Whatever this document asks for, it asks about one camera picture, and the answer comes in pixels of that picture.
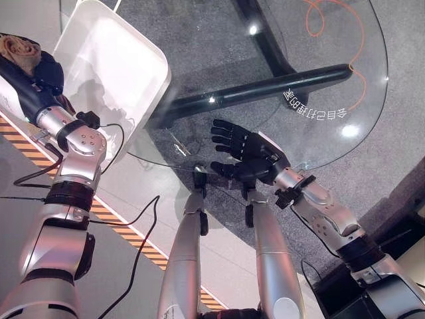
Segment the black metal frame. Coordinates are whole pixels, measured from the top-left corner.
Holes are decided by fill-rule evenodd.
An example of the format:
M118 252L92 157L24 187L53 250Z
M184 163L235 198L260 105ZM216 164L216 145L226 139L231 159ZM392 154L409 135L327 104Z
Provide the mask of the black metal frame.
M152 113L148 126L170 127L178 118L261 100L282 94L288 89L296 93L300 102L307 104L310 92L343 82L352 75L348 64L296 72L282 54L258 0L234 0L233 3L246 28L256 26L257 32L252 35L252 39L274 77L172 101L163 98Z

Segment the yellow and black striped tape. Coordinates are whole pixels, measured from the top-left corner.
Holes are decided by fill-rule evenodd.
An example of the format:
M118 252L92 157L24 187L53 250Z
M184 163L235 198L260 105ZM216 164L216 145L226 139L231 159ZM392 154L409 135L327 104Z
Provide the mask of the yellow and black striped tape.
M32 145L25 137L20 135L14 127L12 127L8 121L0 116L0 134L11 142L18 150L22 152L27 158L29 158L35 165L43 169L51 165L51 161L44 156L43 153L38 151L34 145ZM57 169L54 169L48 173L51 178L56 175ZM110 221L113 223L120 223L121 221L106 207L96 200L93 200L91 212L95 214L102 221ZM133 245L135 248L139 248L143 238L141 238L133 229L127 226L110 226L115 232L123 237L127 242ZM154 264L162 270L167 267L167 258L165 258L155 247L149 244L145 244L142 249L142 253L151 260ZM201 302L205 304L211 310L222 310L224 307L214 299L209 293L201 290Z

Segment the orange cable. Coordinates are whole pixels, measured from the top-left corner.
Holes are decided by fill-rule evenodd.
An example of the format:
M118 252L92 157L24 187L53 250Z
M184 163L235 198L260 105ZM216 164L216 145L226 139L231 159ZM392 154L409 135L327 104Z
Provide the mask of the orange cable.
M348 10L356 18L357 22L360 25L361 44L360 44L359 50L357 51L356 55L351 59L351 61L349 63L349 68L354 74L356 74L362 80L362 82L363 82L363 92L362 92L359 100L356 103L354 103L352 106L349 107L348 111L351 111L361 103L361 101L365 97L366 88L367 88L366 78L358 70L354 69L354 67L353 67L353 63L358 59L358 57L361 54L361 51L363 50L363 46L365 45L365 29L364 29L363 23L362 23L359 15L357 14L356 10L354 10L350 5L342 2L341 0L315 0L314 2L312 2L310 0L303 0L303 1L310 4L310 6L307 10L307 13L305 15L305 28L307 29L307 32L309 33L309 35L312 36L312 37L319 37L323 33L323 30L325 29L325 16L323 15L323 12L321 11L321 9L318 6L318 4L320 4L321 2L324 2L324 1L332 2L332 3L335 3L337 5L340 5L344 8L346 8L346 10ZM311 10L313 8L317 10L317 12L320 14L320 18L321 18L321 28L316 33L312 33L310 31L309 22L308 22Z

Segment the glass tabletop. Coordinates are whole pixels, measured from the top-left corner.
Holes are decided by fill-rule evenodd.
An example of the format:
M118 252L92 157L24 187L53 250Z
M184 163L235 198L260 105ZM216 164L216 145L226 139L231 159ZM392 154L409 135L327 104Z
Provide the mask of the glass tabletop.
M129 149L147 161L232 163L211 142L218 118L266 134L293 167L313 169L358 146L379 118L388 66L369 0L149 0L136 21L130 6L123 0L118 13L172 73Z

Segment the white container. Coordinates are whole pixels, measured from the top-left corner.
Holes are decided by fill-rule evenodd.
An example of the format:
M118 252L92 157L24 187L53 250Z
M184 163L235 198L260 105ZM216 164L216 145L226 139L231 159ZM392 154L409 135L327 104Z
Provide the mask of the white container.
M103 3L85 0L71 15L53 56L64 69L64 95L75 111L95 112L101 125L122 125L120 158L170 83L165 55ZM122 134L116 126L99 130L108 140L104 167Z

